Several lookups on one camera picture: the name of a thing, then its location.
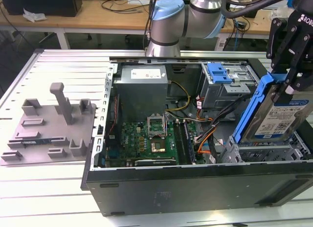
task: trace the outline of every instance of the black computer case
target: black computer case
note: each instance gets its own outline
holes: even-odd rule
[[[259,78],[266,73],[259,60],[248,62]],[[303,122],[297,133],[311,151],[310,124]],[[91,191],[103,216],[280,206],[313,185],[307,156],[295,162],[90,171],[90,152],[81,188]]]
[[[10,15],[23,14],[23,9],[32,13],[44,13],[64,17],[75,17],[82,0],[2,0]]]

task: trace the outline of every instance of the hard drive label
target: hard drive label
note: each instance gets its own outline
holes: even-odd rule
[[[308,100],[293,100],[288,104],[275,103],[255,133],[257,138],[275,138],[283,135],[304,109]]]

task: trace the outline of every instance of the motherboard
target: motherboard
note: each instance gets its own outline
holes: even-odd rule
[[[107,150],[110,167],[201,163],[196,160],[194,122],[165,121],[162,116],[145,122],[123,122],[120,145]]]

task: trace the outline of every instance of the light blue robot joint cap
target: light blue robot joint cap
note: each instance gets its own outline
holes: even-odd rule
[[[183,0],[158,0],[153,12],[153,20],[163,20],[169,18],[184,8]]]

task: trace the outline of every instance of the gray power supply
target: gray power supply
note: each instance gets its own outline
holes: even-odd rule
[[[165,66],[124,66],[116,82],[125,122],[145,121],[164,113],[167,95]]]

